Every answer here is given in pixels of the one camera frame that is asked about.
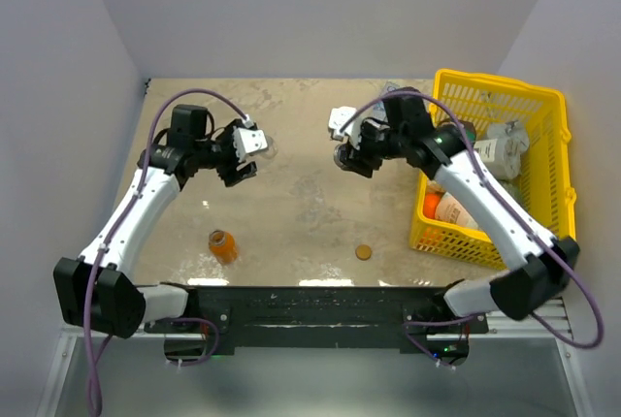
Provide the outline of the clear glass bottle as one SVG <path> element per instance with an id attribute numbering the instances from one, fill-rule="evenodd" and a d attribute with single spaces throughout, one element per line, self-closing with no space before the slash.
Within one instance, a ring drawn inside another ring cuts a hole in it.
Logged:
<path id="1" fill-rule="evenodd" d="M 263 162 L 271 162 L 278 155 L 276 142 L 269 135 L 265 136 L 265 141 L 261 148 L 253 154 L 253 159 Z"/>

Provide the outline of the orange juice bottle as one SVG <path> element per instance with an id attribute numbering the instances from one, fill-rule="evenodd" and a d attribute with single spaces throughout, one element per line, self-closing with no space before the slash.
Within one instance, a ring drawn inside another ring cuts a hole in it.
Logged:
<path id="1" fill-rule="evenodd" d="M 209 234 L 209 249 L 213 257 L 222 265 L 233 263 L 239 256 L 235 239 L 223 230 L 214 230 Z"/>

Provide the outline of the brown bottle cap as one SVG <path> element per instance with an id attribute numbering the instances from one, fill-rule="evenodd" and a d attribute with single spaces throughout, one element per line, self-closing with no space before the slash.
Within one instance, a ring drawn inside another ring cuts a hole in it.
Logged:
<path id="1" fill-rule="evenodd" d="M 373 250 L 366 244 L 359 244 L 355 248 L 355 256 L 359 260 L 366 261 L 373 256 Z"/>

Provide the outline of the silver bottle cap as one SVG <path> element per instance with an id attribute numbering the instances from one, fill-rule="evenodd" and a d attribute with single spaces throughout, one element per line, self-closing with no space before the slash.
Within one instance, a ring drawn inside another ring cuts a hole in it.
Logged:
<path id="1" fill-rule="evenodd" d="M 333 158 L 334 158 L 334 162 L 336 166 L 340 168 L 341 170 L 344 170 L 345 163 L 343 162 L 342 153 L 343 153 L 343 145 L 342 144 L 337 145 L 334 149 Z"/>

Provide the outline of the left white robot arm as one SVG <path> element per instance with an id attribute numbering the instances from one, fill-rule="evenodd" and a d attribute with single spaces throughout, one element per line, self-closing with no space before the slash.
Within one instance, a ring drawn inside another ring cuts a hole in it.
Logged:
<path id="1" fill-rule="evenodd" d="M 53 280 L 67 324 L 121 338 L 162 319 L 180 332 L 199 325 L 201 308 L 188 289 L 138 286 L 131 275 L 156 222 L 197 172 L 214 170 L 227 187 L 255 176 L 255 156 L 270 147 L 265 133 L 247 118 L 221 131 L 209 131 L 212 123 L 204 107 L 175 106 L 169 127 L 149 139 L 104 228 L 77 258 L 57 262 Z"/>

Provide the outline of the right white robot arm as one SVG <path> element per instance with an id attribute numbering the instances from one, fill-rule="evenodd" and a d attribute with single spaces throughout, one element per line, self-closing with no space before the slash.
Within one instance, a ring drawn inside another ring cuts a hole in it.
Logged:
<path id="1" fill-rule="evenodd" d="M 506 271 L 489 279 L 459 281 L 432 309 L 435 326 L 455 332 L 467 316 L 499 310 L 513 320 L 530 316 L 568 285 L 579 246 L 559 238 L 520 207 L 485 168 L 458 122 L 435 126 L 427 95 L 397 89 L 379 98 L 386 119 L 365 109 L 334 108 L 328 131 L 339 142 L 335 161 L 344 171 L 371 177 L 382 162 L 403 158 L 440 184 L 492 241 Z"/>

